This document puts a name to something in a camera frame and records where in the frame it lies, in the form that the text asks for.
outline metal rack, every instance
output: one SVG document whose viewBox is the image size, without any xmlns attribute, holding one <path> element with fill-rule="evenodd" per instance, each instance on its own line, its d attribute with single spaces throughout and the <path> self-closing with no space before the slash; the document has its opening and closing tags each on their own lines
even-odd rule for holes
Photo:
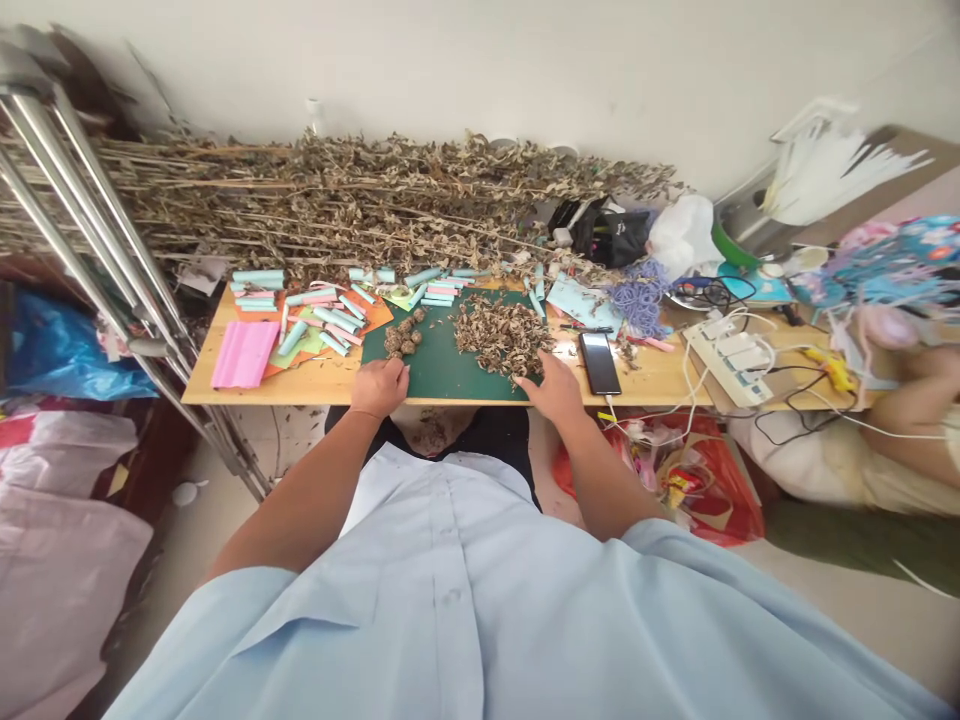
<svg viewBox="0 0 960 720">
<path fill-rule="evenodd" d="M 80 228 L 115 293 L 90 272 L 2 147 L 0 175 L 67 272 L 130 348 L 157 390 L 219 453 L 230 472 L 240 477 L 250 493 L 262 501 L 271 485 L 229 410 L 214 405 L 184 405 L 179 390 L 158 362 L 162 360 L 185 384 L 197 359 L 197 346 L 181 319 L 162 271 L 100 164 L 76 110 L 56 76 L 44 69 L 56 67 L 58 62 L 66 64 L 66 61 L 42 34 L 32 31 L 21 37 L 27 45 L 24 49 L 0 41 L 0 106 Z M 114 301 L 116 296 L 123 298 L 125 308 Z M 128 317 L 137 318 L 149 338 L 133 337 Z"/>
</svg>

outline blue plastic bag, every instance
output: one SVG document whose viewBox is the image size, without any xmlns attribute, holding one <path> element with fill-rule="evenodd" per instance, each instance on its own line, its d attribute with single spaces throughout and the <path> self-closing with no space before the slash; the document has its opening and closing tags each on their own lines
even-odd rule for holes
<svg viewBox="0 0 960 720">
<path fill-rule="evenodd" d="M 20 288 L 7 387 L 89 400 L 157 397 L 153 382 L 135 360 L 107 360 L 90 318 Z"/>
</svg>

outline smartphone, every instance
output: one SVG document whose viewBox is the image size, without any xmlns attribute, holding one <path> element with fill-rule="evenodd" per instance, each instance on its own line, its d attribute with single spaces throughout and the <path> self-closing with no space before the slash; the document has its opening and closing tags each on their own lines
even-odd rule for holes
<svg viewBox="0 0 960 720">
<path fill-rule="evenodd" d="M 594 395 L 619 395 L 620 380 L 613 364 L 610 343 L 603 333 L 580 333 L 580 353 L 587 365 L 587 380 Z"/>
</svg>

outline dried seed pod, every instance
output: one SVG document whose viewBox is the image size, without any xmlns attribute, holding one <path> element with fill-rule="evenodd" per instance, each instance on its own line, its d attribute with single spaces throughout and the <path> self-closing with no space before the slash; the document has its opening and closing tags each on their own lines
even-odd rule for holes
<svg viewBox="0 0 960 720">
<path fill-rule="evenodd" d="M 533 309 L 504 305 L 501 297 L 473 296 L 460 306 L 454 322 L 457 350 L 477 353 L 477 364 L 489 373 L 541 375 L 543 364 L 537 350 L 551 350 L 555 340 Z"/>
</svg>

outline green container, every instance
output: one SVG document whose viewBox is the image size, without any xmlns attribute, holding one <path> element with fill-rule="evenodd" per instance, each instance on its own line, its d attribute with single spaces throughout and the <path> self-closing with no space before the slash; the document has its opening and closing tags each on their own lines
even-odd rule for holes
<svg viewBox="0 0 960 720">
<path fill-rule="evenodd" d="M 746 268 L 747 270 L 756 270 L 762 265 L 758 258 L 748 253 L 730 239 L 727 231 L 723 229 L 719 221 L 713 223 L 711 236 L 713 237 L 713 244 L 717 246 L 717 250 L 720 251 L 720 254 L 723 255 L 728 263 L 736 265 L 737 267 Z"/>
</svg>

